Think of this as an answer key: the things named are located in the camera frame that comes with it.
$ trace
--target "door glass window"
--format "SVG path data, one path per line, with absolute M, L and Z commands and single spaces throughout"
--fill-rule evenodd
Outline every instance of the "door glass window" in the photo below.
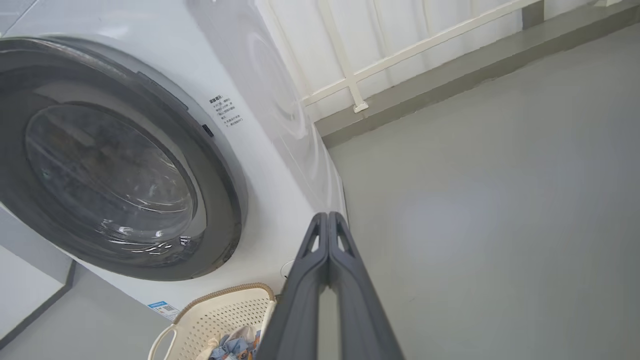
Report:
M 62 104 L 31 118 L 26 150 L 73 217 L 113 243 L 150 245 L 179 237 L 195 212 L 190 180 L 150 138 L 99 108 Z

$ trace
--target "basket rim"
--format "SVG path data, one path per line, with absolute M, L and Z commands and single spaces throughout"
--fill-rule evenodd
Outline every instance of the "basket rim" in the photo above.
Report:
M 182 311 L 178 314 L 178 316 L 175 317 L 173 324 L 177 325 L 178 321 L 180 321 L 180 319 L 184 316 L 184 314 L 187 313 L 187 311 L 191 310 L 194 306 L 198 305 L 201 302 L 211 300 L 214 297 L 220 297 L 222 295 L 227 295 L 227 294 L 235 293 L 237 291 L 244 291 L 244 290 L 250 290 L 250 289 L 263 289 L 269 295 L 269 300 L 275 301 L 275 295 L 273 295 L 273 290 L 267 284 L 263 284 L 261 282 L 252 282 L 250 284 L 233 286 L 231 288 L 222 289 L 214 293 L 204 295 L 190 302 L 187 306 L 184 307 L 184 309 L 182 309 Z

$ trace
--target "washing machine door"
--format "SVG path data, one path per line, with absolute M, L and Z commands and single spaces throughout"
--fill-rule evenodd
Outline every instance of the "washing machine door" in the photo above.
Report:
M 59 40 L 0 40 L 0 114 L 0 200 L 55 245 L 159 281 L 233 254 L 237 186 L 207 131 L 149 78 Z

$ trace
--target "basket handle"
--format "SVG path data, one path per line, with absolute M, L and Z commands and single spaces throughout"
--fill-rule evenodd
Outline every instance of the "basket handle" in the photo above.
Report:
M 267 325 L 269 325 L 269 321 L 271 320 L 271 315 L 273 314 L 273 309 L 276 306 L 276 302 L 271 300 L 269 301 L 269 305 L 267 305 L 267 311 L 264 312 L 264 318 L 262 318 L 262 327 L 260 328 L 260 339 L 264 339 L 264 331 L 267 329 Z
M 162 339 L 164 339 L 164 337 L 170 331 L 173 331 L 173 339 L 171 340 L 171 345 L 169 345 L 169 349 L 166 351 L 166 355 L 164 356 L 164 360 L 167 360 L 169 354 L 171 353 L 171 349 L 173 348 L 173 343 L 175 342 L 175 335 L 178 333 L 178 330 L 175 329 L 175 324 L 169 325 L 169 327 L 167 327 L 163 332 L 160 333 L 160 335 L 158 335 L 158 337 L 154 341 L 154 344 L 151 345 L 151 350 L 149 350 L 149 357 L 147 358 L 148 360 L 154 360 L 154 357 L 156 356 L 156 350 L 158 348 L 158 345 L 160 345 L 160 341 L 162 341 Z

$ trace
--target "railing bar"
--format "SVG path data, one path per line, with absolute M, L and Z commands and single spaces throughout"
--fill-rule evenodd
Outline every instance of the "railing bar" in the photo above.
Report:
M 471 13 L 471 17 L 476 17 L 476 2 L 474 0 L 469 0 L 469 12 Z
M 429 0 L 422 0 L 422 10 L 424 11 L 424 22 L 427 24 L 427 33 L 429 37 L 433 37 L 433 21 L 431 19 L 431 10 L 429 9 Z
M 389 39 L 387 36 L 387 32 L 382 26 L 382 14 L 380 13 L 380 0 L 373 0 L 373 8 L 376 12 L 376 24 L 378 25 L 378 30 L 382 34 L 382 53 L 385 57 L 391 55 L 389 51 Z
M 473 30 L 478 26 L 482 26 L 488 22 L 491 22 L 495 19 L 508 15 L 518 9 L 521 9 L 525 6 L 536 3 L 538 1 L 540 0 L 513 0 L 508 3 L 505 3 L 497 8 L 494 8 L 492 10 L 482 13 L 481 15 L 479 15 L 474 19 L 469 19 L 464 22 L 461 22 L 460 24 L 455 25 L 454 27 L 449 28 L 447 30 L 444 30 L 431 38 L 417 42 L 416 44 L 413 44 L 410 47 L 407 47 L 407 48 L 404 48 L 403 50 L 398 51 L 396 54 L 387 56 L 386 58 L 380 61 L 377 61 L 376 63 L 373 63 L 372 65 L 355 72 L 353 76 L 354 79 L 352 80 L 355 80 L 355 82 L 357 83 L 357 81 L 366 79 L 377 72 L 385 70 L 399 63 L 400 61 L 406 60 L 438 44 L 441 44 L 447 40 L 450 40 L 470 30 Z M 348 79 L 346 78 L 340 79 L 333 84 L 323 87 L 322 89 L 314 92 L 313 94 L 305 96 L 303 98 L 303 101 L 305 105 L 313 104 L 318 100 L 321 100 L 331 94 L 334 94 L 335 92 L 338 92 L 344 88 L 349 87 L 349 84 L 350 82 Z
M 333 44 L 333 50 L 335 51 L 336 57 L 338 57 L 340 68 L 342 69 L 342 72 L 344 74 L 344 79 L 347 83 L 347 86 L 349 87 L 351 96 L 353 97 L 353 101 L 355 103 L 353 109 L 355 112 L 362 111 L 368 108 L 369 105 L 367 105 L 367 103 L 362 99 L 362 95 L 360 94 L 358 82 L 355 79 L 353 70 L 351 69 L 351 63 L 349 62 L 347 51 L 344 48 L 340 33 L 338 32 L 338 27 L 335 24 L 335 19 L 333 18 L 333 14 L 331 13 L 329 0 L 319 0 L 318 5 L 320 7 L 320 14 L 322 15 L 322 18 L 324 20 L 324 26 L 326 27 L 327 32 L 329 32 L 329 37 Z
M 421 40 L 410 47 L 406 47 L 403 50 L 398 51 L 396 54 L 388 56 L 376 63 L 373 63 L 366 68 L 359 70 L 355 73 L 356 81 L 360 81 L 368 78 L 369 76 L 380 72 L 388 67 L 391 67 L 400 61 L 406 60 L 412 56 L 430 49 L 438 44 L 441 44 L 454 37 L 460 36 L 470 30 L 482 26 L 495 19 L 508 15 L 515 10 L 521 9 L 527 5 L 538 2 L 539 0 L 513 0 L 503 5 L 498 6 L 492 10 L 489 10 L 474 19 L 469 19 L 455 25 L 452 28 L 444 30 L 431 38 Z

